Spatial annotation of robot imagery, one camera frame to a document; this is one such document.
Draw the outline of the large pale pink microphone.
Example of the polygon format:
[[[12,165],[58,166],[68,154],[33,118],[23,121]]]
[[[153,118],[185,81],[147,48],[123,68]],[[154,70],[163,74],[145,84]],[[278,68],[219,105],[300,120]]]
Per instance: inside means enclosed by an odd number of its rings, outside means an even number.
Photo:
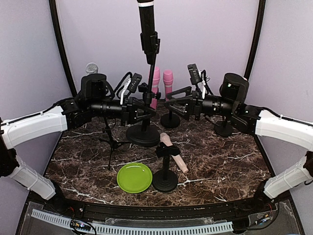
[[[177,166],[183,173],[187,173],[189,171],[186,163],[180,156],[180,151],[178,148],[176,148],[173,143],[171,142],[171,139],[168,134],[166,133],[161,133],[160,134],[160,141],[164,143],[167,147],[171,147],[171,156],[176,162]]]

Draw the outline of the black round-base mic stand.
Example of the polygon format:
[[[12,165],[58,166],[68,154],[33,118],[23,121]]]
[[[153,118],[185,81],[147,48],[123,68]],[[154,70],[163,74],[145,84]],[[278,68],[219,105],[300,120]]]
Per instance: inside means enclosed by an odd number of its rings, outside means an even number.
[[[177,174],[169,169],[171,158],[171,147],[167,147],[164,143],[160,142],[156,148],[156,155],[158,158],[163,159],[162,169],[153,174],[153,187],[163,193],[173,191],[178,185]]]

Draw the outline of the black handheld microphone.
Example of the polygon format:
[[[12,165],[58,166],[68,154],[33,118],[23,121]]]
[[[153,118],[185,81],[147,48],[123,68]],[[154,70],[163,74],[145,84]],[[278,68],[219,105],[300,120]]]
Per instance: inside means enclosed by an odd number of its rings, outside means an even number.
[[[140,23],[141,23],[141,46],[147,59],[147,63],[152,65],[156,61],[159,53],[160,39],[155,30],[154,1],[138,0]]]

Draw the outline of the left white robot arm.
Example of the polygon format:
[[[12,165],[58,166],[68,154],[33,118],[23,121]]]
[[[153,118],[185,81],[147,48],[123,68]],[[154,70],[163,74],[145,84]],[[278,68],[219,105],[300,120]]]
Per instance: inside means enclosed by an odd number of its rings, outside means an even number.
[[[0,124],[0,175],[9,177],[28,190],[50,200],[58,213],[66,213],[69,203],[49,179],[29,167],[17,155],[21,143],[51,133],[76,129],[94,117],[120,119],[121,124],[135,124],[156,115],[156,111],[135,97],[115,99],[115,91],[101,73],[84,76],[76,97],[66,98],[51,107]]]

